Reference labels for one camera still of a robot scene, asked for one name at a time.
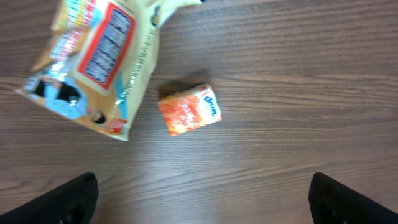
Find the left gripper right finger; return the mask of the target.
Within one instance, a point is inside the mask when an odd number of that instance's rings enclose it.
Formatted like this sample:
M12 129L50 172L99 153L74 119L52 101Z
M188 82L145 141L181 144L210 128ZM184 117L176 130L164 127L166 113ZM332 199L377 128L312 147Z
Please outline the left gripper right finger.
M317 172L308 201L314 224L397 223L397 213Z

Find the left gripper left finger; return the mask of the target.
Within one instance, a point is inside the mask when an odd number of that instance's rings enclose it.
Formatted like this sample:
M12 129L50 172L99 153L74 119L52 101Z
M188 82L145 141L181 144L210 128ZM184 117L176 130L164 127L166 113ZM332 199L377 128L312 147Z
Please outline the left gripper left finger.
M99 197L98 181L86 172L1 215L1 224L89 223Z

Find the yellow snack bag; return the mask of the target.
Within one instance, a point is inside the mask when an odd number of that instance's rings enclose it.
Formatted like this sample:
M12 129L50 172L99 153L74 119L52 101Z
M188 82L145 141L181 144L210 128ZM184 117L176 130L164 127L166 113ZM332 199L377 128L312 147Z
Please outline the yellow snack bag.
M127 141L160 28L201 0L62 0L52 36L19 93L54 113Z

